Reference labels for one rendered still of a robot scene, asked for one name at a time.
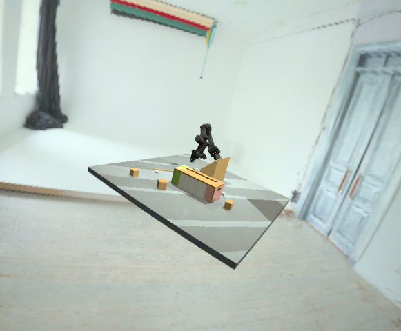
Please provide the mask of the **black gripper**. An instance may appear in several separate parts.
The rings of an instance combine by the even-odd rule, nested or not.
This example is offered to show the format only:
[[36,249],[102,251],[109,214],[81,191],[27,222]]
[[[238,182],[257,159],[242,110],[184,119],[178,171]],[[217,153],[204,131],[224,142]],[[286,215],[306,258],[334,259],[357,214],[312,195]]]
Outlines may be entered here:
[[191,162],[193,162],[196,159],[201,159],[203,156],[201,155],[201,153],[203,153],[205,149],[203,147],[201,147],[200,145],[198,146],[198,148],[196,150],[192,150],[192,155],[191,155]]

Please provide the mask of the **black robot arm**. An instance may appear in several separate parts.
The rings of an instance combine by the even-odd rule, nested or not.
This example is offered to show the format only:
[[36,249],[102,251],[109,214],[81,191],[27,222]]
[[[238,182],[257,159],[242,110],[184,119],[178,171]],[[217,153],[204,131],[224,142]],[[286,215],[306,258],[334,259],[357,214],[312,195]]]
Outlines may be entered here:
[[[200,144],[200,146],[203,147],[204,149],[206,149],[206,147],[208,146],[208,152],[214,158],[215,161],[221,159],[220,150],[213,142],[211,134],[212,130],[211,124],[209,123],[203,124],[200,126],[200,128],[201,128],[200,135],[196,135],[195,141],[198,144]],[[201,153],[201,155],[203,156],[202,157],[203,160],[207,159],[204,151],[203,153]]]

